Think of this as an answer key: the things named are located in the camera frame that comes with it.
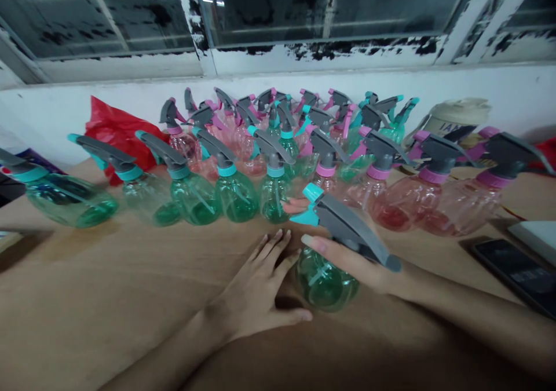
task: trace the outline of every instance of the pink nozzle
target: pink nozzle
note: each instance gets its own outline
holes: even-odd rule
[[[335,165],[334,168],[325,168],[320,164],[320,162],[317,165],[317,174],[320,175],[321,177],[332,177],[335,172],[336,172]]]
[[[372,129],[368,126],[362,126],[359,128],[359,135],[365,137],[367,136]]]
[[[506,185],[508,185],[513,181],[513,180],[508,180],[507,178],[498,177],[493,173],[491,173],[489,170],[480,173],[477,176],[476,180],[494,188],[504,188]]]
[[[490,139],[491,137],[499,133],[500,129],[492,126],[483,127],[481,130],[479,130],[479,135],[485,139]]]
[[[421,180],[425,180],[432,184],[442,184],[444,181],[448,179],[450,174],[437,174],[429,170],[429,167],[425,167],[419,173],[419,178]]]
[[[371,178],[374,178],[375,180],[382,181],[388,178],[388,176],[390,175],[390,170],[382,171],[376,169],[374,165],[371,165],[367,170],[367,175]]]

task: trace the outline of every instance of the pink bottle cap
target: pink bottle cap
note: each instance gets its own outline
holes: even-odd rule
[[[429,167],[425,167],[419,173],[419,178],[421,180],[425,180],[427,182],[431,182],[432,184],[442,184],[444,181],[448,179],[450,174],[437,174],[429,170]]]
[[[489,170],[480,173],[477,176],[476,180],[485,185],[489,185],[490,187],[495,187],[495,188],[504,188],[506,185],[508,185],[513,181],[513,180],[508,180],[507,178],[498,177],[493,173],[491,173]]]
[[[388,178],[388,176],[390,175],[390,170],[387,171],[382,171],[379,169],[376,169],[374,165],[371,165],[368,169],[367,169],[367,175],[371,178],[374,178],[375,180],[385,180]]]
[[[320,162],[317,165],[317,174],[320,175],[321,177],[332,177],[335,172],[336,172],[335,165],[334,168],[325,168],[320,164]]]

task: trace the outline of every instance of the brown table surface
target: brown table surface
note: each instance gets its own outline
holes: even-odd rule
[[[459,177],[476,170],[458,169]],[[73,175],[105,184],[88,160]],[[395,171],[394,181],[402,176]],[[120,188],[111,188],[117,195]],[[504,205],[529,220],[556,220],[556,180],[522,174]],[[517,220],[500,209],[497,227]],[[293,223],[292,248],[303,233]],[[157,345],[217,295],[265,232],[261,217],[209,226],[151,228],[126,210],[90,229],[60,226],[26,198],[3,207],[0,230],[37,244],[0,273],[0,389],[94,390]],[[393,254],[457,282],[519,302],[458,244],[422,231],[379,230]],[[505,237],[487,225],[464,239]],[[281,294],[296,294],[291,277]],[[533,389],[539,385],[434,315],[361,288],[335,314],[263,332],[213,355],[193,390]]]

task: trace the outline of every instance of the teal bottle cap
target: teal bottle cap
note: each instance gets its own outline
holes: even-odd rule
[[[311,203],[314,203],[322,194],[324,194],[324,190],[320,187],[317,187],[312,182],[308,183],[307,186],[303,189],[303,195],[307,197]]]

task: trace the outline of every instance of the spray bottle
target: spray bottle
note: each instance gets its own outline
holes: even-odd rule
[[[206,130],[193,128],[193,132],[203,146],[203,157],[216,157],[220,177],[215,189],[224,215],[235,223],[251,220],[259,207],[257,193],[249,178],[234,165],[237,157],[230,148]]]
[[[324,192],[329,192],[333,195],[338,194],[338,179],[335,175],[336,164],[340,161],[349,162],[348,156],[336,141],[330,139],[320,129],[313,129],[310,141],[314,146],[314,150],[319,153],[319,164],[309,182],[322,188]]]
[[[299,92],[302,94],[301,101],[297,105],[293,113],[294,115],[299,114],[298,127],[295,129],[294,138],[297,146],[299,146],[300,149],[303,149],[303,147],[309,140],[309,135],[307,133],[305,133],[304,131],[299,133],[300,128],[305,123],[305,117],[307,116],[307,113],[303,111],[303,107],[306,105],[310,107],[318,107],[320,96],[318,93],[312,93],[309,90],[305,89],[301,89]]]
[[[388,104],[383,104],[383,107],[388,107],[390,105],[395,105],[396,99],[390,100]],[[373,158],[372,155],[367,154],[367,148],[363,145],[363,138],[371,131],[371,130],[379,130],[381,124],[384,125],[385,129],[389,129],[390,125],[388,124],[388,120],[386,119],[385,114],[382,112],[381,109],[376,107],[376,103],[373,104],[372,101],[367,103],[361,108],[359,112],[359,117],[361,118],[362,125],[359,126],[357,138],[353,135],[349,140],[349,148],[351,148],[352,144],[357,140],[359,144],[357,149],[352,151],[348,150],[348,154],[350,155],[350,159],[353,161],[351,164],[342,164],[339,169],[339,176],[343,182],[349,183],[351,182],[357,175],[361,174],[365,169],[369,168],[371,165]]]
[[[393,140],[371,130],[362,141],[365,155],[374,155],[375,161],[365,174],[356,177],[342,197],[344,204],[369,212],[376,198],[387,188],[386,179],[395,163],[413,164],[401,146]]]
[[[318,127],[325,132],[325,134],[330,132],[330,122],[334,120],[332,113],[309,105],[303,106],[302,112],[305,114],[306,119],[295,136],[302,133],[306,133],[307,136],[310,136],[315,127]],[[303,146],[303,149],[301,149],[297,162],[299,166],[299,175],[302,178],[309,178],[316,169],[319,163],[319,153],[314,150],[313,144],[309,138],[305,146]]]
[[[153,226],[170,226],[180,220],[180,212],[170,197],[170,184],[143,172],[134,164],[134,157],[89,136],[71,133],[68,139],[91,155],[100,169],[114,167],[123,181],[124,201],[140,220]]]
[[[178,112],[175,106],[175,99],[172,97],[168,99],[162,107],[162,111],[160,112],[160,123],[166,124],[168,133],[170,134],[170,146],[188,160],[187,165],[189,169],[198,173],[200,172],[200,158],[198,157],[199,142],[197,142],[197,139],[195,139],[191,133],[183,131],[181,126],[176,122],[176,118],[182,123],[186,122],[184,117]]]
[[[273,224],[287,221],[290,215],[284,212],[280,201],[288,201],[294,195],[291,178],[284,169],[284,164],[290,166],[295,159],[280,144],[278,138],[255,126],[249,127],[249,132],[255,138],[255,143],[261,152],[268,157],[266,175],[262,179],[259,206],[261,215]]]
[[[421,220],[433,213],[440,203],[442,183],[457,166],[458,157],[469,159],[462,147],[436,135],[421,143],[421,150],[431,159],[418,175],[402,178],[383,191],[374,202],[372,219],[394,232],[416,228]],[[466,165],[477,164],[470,160]]]
[[[214,187],[204,177],[189,171],[183,156],[150,133],[137,130],[135,136],[148,146],[159,162],[166,163],[172,177],[170,196],[186,222],[195,226],[207,225],[222,214]]]
[[[90,182],[54,174],[40,165],[0,149],[0,162],[15,180],[25,184],[31,204],[49,219],[76,228],[96,226],[112,217],[117,201]]]
[[[280,103],[286,103],[287,106],[289,107],[291,101],[291,95],[277,93],[276,101]],[[268,132],[268,134],[280,138],[280,134],[281,134],[280,118],[278,117],[278,108],[276,107],[275,104],[276,101],[274,103],[269,104],[268,127],[266,128],[266,131]]]
[[[422,229],[438,236],[469,235],[495,215],[502,189],[527,171],[529,163],[539,160],[549,174],[556,174],[542,152],[509,133],[493,136],[486,148],[497,165],[475,178],[446,184],[438,207],[420,222]]]
[[[220,108],[224,110],[224,120],[222,122],[230,130],[230,133],[223,135],[223,142],[233,151],[234,154],[239,156],[240,145],[239,141],[235,140],[235,130],[238,125],[236,121],[237,113],[235,113],[235,105],[230,96],[224,93],[221,89],[215,87],[214,91],[220,101]]]
[[[284,147],[286,152],[292,157],[297,158],[299,156],[299,146],[294,140],[294,132],[293,127],[295,126],[294,117],[290,113],[290,105],[287,101],[287,98],[283,98],[282,100],[276,100],[274,105],[277,109],[278,116],[280,117],[280,123],[282,126],[280,132],[280,145]],[[299,166],[296,166],[294,163],[290,164],[289,162],[285,165],[286,174],[290,178],[295,178],[299,175]]]
[[[313,226],[320,224],[328,229],[332,240],[392,272],[401,271],[400,260],[389,254],[385,245],[353,210],[314,184],[308,184],[303,194],[311,204],[306,212],[293,216],[291,221]],[[310,247],[301,252],[296,272],[305,299],[326,312],[341,310],[359,289],[355,278]]]
[[[249,126],[259,124],[259,120],[254,116],[251,109],[244,107],[240,103],[236,104],[236,112],[242,118],[243,124],[238,127],[243,132],[241,145],[241,168],[243,172],[251,177],[258,177],[266,173],[266,163],[262,155],[255,154],[255,139],[247,130]]]

